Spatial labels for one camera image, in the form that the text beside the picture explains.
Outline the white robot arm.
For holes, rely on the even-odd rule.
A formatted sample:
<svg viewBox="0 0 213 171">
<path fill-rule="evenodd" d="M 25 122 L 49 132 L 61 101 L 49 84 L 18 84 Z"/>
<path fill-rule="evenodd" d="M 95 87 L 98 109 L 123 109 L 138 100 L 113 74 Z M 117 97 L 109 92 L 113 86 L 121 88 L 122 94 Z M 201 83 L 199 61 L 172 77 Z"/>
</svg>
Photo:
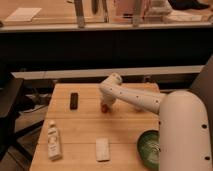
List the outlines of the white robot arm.
<svg viewBox="0 0 213 171">
<path fill-rule="evenodd" d="M 159 116 L 159 171 L 213 171 L 208 112 L 197 95 L 123 87 L 116 73 L 103 80 L 99 90 L 101 105 L 111 107 L 120 99 Z"/>
</svg>

